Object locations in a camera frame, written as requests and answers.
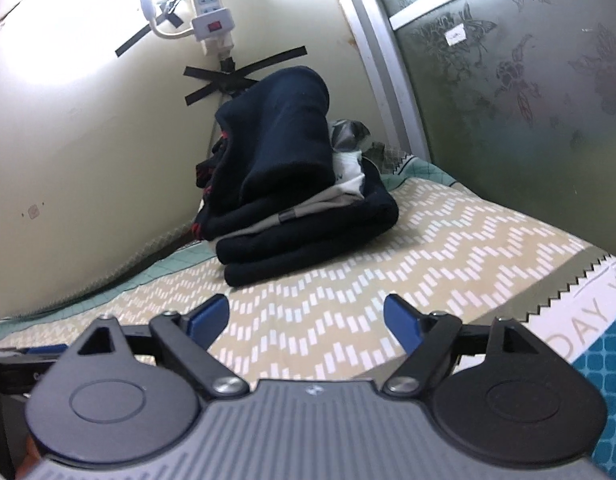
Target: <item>sticker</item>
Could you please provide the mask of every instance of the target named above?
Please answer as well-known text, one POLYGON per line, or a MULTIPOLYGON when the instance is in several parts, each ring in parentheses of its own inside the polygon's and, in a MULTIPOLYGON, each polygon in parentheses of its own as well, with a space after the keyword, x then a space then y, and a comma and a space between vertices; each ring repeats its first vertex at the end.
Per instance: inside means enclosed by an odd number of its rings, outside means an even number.
POLYGON ((465 41, 466 40, 466 30, 465 28, 463 28, 463 23, 459 23, 459 25, 457 25, 456 27, 446 32, 445 40, 448 42, 448 45, 450 46, 460 43, 461 41, 465 41))

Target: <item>beige cloth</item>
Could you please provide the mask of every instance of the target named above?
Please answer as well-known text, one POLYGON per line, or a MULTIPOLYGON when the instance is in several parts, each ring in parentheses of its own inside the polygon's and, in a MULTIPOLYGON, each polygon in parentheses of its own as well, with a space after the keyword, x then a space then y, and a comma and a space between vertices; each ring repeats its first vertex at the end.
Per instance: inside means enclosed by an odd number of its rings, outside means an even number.
POLYGON ((347 379, 403 354, 383 323, 387 294, 469 322, 588 247, 523 214, 427 180, 410 179, 392 194, 397 225, 320 268, 233 290, 214 258, 84 314, 12 334, 0 347, 72 342, 103 312, 140 324, 163 310, 187 312, 221 292, 230 298, 230 322, 210 351, 246 380, 347 379))

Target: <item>black fabric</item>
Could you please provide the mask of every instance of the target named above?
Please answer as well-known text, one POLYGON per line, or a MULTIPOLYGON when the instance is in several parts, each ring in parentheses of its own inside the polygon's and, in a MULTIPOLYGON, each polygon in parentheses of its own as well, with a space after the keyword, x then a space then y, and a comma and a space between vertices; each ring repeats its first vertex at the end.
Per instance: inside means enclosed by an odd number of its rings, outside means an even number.
POLYGON ((222 139, 197 166, 197 238, 213 240, 335 183, 328 89, 307 67, 279 70, 219 108, 222 139))
POLYGON ((255 235, 219 240, 217 257, 227 264, 224 278, 243 286, 322 263, 355 250, 389 230, 399 208, 375 166, 363 160, 364 200, 290 220, 255 235))

